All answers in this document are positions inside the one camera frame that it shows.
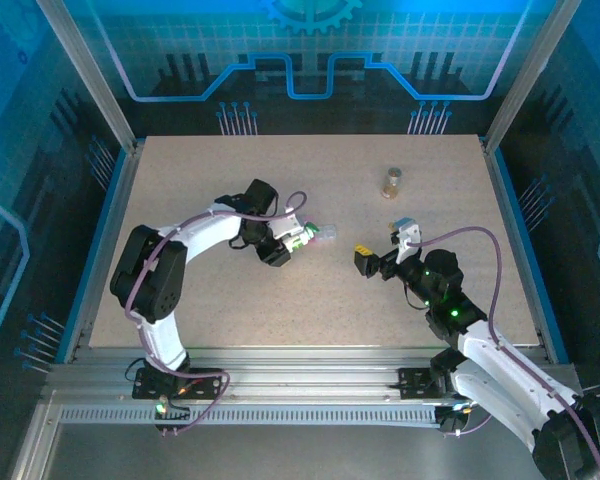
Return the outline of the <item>white bottle with green cap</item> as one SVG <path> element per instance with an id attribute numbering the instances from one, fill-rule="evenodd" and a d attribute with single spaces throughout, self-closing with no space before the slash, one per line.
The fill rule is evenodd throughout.
<path id="1" fill-rule="evenodd" d="M 290 252 L 298 250 L 306 246 L 311 240 L 316 237 L 320 229 L 312 222 L 306 223 L 299 233 L 292 235 L 287 242 L 287 247 Z"/>

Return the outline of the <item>pink and clear pill organizer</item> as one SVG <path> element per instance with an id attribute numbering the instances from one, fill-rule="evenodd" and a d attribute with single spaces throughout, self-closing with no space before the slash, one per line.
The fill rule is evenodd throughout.
<path id="1" fill-rule="evenodd" d="M 311 234 L 309 242 L 312 244 L 325 244 L 337 238 L 337 229 L 333 224 L 318 226 L 312 222 L 307 222 L 305 227 Z"/>

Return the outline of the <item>clear pill bottle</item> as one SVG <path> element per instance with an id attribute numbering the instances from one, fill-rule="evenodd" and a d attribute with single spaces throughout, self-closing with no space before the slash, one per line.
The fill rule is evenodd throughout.
<path id="1" fill-rule="evenodd" d="M 381 195 L 386 199 L 395 199 L 400 191 L 403 171 L 398 167 L 391 167 L 387 170 Z"/>

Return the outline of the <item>grey metal shelf panel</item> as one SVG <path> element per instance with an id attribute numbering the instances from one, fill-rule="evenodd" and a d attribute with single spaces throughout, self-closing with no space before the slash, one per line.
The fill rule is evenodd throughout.
<path id="1" fill-rule="evenodd" d="M 199 426 L 162 439 L 148 426 L 67 425 L 48 480 L 544 480 L 498 423 L 460 438 L 358 426 Z"/>

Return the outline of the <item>aluminium table side rail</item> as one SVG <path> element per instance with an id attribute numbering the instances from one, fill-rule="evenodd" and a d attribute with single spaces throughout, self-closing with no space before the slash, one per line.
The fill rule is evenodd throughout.
<path id="1" fill-rule="evenodd" d="M 133 153 L 121 152 L 116 161 L 55 357 L 56 364 L 72 363 L 76 351 L 88 344 L 145 142 L 139 139 Z"/>
<path id="2" fill-rule="evenodd" d="M 499 149 L 489 153 L 486 147 L 483 147 L 483 154 L 540 346 L 544 349 L 545 356 L 550 363 L 568 364 L 570 358 L 565 348 L 504 157 Z"/>

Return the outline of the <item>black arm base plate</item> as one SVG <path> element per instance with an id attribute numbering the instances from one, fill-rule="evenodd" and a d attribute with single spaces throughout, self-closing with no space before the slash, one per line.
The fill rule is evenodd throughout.
<path id="1" fill-rule="evenodd" d="M 209 374 L 205 378 L 182 378 L 167 374 L 152 366 L 139 368 L 135 373 L 131 396 L 139 400 L 214 400 L 224 384 L 221 370 L 216 368 L 192 368 L 192 374 Z"/>
<path id="2" fill-rule="evenodd" d="M 402 400 L 443 399 L 453 395 L 446 377 L 430 368 L 399 368 L 394 388 Z"/>

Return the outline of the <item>aluminium mounting rail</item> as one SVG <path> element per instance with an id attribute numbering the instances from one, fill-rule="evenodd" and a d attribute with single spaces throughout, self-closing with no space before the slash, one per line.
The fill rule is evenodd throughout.
<path id="1" fill-rule="evenodd" d="M 425 368 L 439 348 L 231 347 L 194 348 L 191 363 L 230 375 L 223 404 L 396 404 L 403 367 Z M 41 397 L 58 404 L 129 404 L 124 371 L 141 352 L 95 348 L 52 367 Z"/>

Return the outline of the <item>aluminium frame post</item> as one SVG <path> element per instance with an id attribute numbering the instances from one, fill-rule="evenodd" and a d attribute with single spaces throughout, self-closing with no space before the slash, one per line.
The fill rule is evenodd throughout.
<path id="1" fill-rule="evenodd" d="M 98 110 L 126 154 L 138 146 L 122 109 L 63 0 L 35 0 Z"/>
<path id="2" fill-rule="evenodd" d="M 511 89 L 487 131 L 483 141 L 483 151 L 486 156 L 495 154 L 540 74 L 546 68 L 581 2 L 582 0 L 556 0 L 554 8 L 538 33 Z"/>

